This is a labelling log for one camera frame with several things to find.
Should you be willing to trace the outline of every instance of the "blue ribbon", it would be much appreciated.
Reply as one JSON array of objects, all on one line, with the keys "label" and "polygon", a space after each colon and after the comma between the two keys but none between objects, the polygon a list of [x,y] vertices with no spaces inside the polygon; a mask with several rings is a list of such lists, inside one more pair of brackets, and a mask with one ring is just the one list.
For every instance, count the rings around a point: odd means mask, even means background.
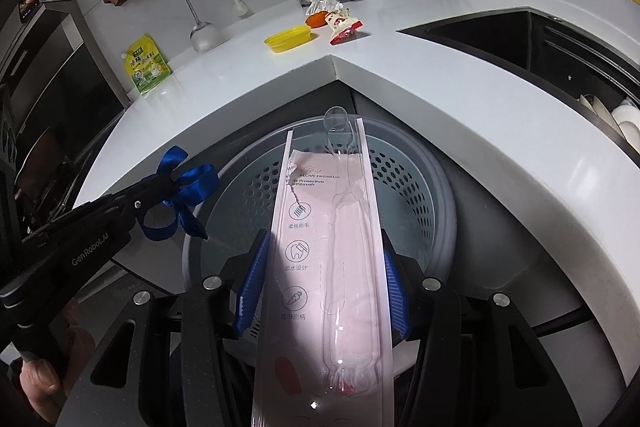
[{"label": "blue ribbon", "polygon": [[[186,151],[178,146],[169,149],[158,166],[158,174],[171,174],[178,165],[187,159]],[[201,165],[188,170],[175,181],[176,187],[181,187],[171,198],[162,203],[172,206],[175,219],[172,224],[160,229],[145,226],[145,215],[138,216],[140,228],[148,239],[152,241],[164,241],[169,239],[178,230],[178,223],[184,231],[194,237],[206,239],[207,232],[203,225],[193,216],[190,206],[201,204],[220,187],[218,173],[213,165]]]}]

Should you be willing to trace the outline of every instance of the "human hand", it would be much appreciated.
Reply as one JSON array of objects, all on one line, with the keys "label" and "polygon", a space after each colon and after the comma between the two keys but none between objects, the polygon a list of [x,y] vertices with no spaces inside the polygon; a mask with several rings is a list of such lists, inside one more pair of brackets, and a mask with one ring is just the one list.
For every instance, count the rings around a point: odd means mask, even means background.
[{"label": "human hand", "polygon": [[60,416],[60,406],[54,395],[60,391],[61,384],[65,396],[69,395],[95,350],[91,333],[78,328],[78,301],[72,299],[60,313],[69,325],[67,334],[70,342],[69,363],[62,383],[51,364],[44,359],[24,362],[20,373],[20,385],[33,410],[52,425]]}]

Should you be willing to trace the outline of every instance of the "screw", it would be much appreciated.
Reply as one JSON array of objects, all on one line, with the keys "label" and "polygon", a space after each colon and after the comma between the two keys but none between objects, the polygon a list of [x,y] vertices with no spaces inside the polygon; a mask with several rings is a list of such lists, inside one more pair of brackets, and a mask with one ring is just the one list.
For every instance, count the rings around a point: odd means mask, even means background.
[{"label": "screw", "polygon": [[505,306],[509,305],[509,303],[511,302],[511,299],[508,298],[508,296],[505,295],[504,293],[497,293],[494,295],[494,302],[498,304],[498,306],[501,306],[502,308],[504,308]]},{"label": "screw", "polygon": [[146,303],[149,302],[150,298],[151,298],[151,293],[149,293],[149,292],[138,292],[133,296],[133,302],[135,302],[138,305],[146,304]]},{"label": "screw", "polygon": [[202,285],[206,290],[217,290],[218,288],[220,288],[220,286],[222,286],[222,279],[220,279],[220,277],[218,277],[217,275],[212,275],[211,277],[207,277]]},{"label": "screw", "polygon": [[429,290],[430,292],[434,292],[440,289],[440,281],[438,281],[437,279],[425,279],[424,281],[422,281],[422,287],[425,290]]}]

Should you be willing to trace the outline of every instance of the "perforated basket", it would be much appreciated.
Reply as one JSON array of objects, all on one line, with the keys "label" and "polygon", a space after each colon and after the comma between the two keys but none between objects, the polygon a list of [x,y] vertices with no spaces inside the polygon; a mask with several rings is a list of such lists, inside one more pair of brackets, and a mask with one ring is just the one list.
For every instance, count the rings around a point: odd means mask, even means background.
[{"label": "perforated basket", "polygon": [[[442,166],[425,145],[398,127],[363,121],[380,225],[400,255],[417,259],[428,277],[446,280],[455,249],[456,208]],[[185,240],[182,267],[189,286],[220,273],[229,257],[249,250],[259,229],[271,228],[284,143],[292,128],[294,149],[328,152],[318,138],[324,133],[318,117],[274,131],[232,159],[220,171],[222,187],[194,211],[206,223],[209,240]],[[242,338],[251,344],[259,331],[259,307],[257,314]],[[255,346],[242,339],[227,347],[252,363]]]}]

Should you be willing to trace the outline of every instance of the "clear plastic packaging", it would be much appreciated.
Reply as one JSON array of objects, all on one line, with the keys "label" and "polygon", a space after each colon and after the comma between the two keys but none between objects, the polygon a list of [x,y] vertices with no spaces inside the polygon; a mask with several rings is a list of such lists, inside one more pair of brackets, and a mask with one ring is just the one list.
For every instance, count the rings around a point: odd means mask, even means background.
[{"label": "clear plastic packaging", "polygon": [[263,293],[252,426],[393,425],[380,222],[362,121],[325,117],[325,153],[289,133]]}]

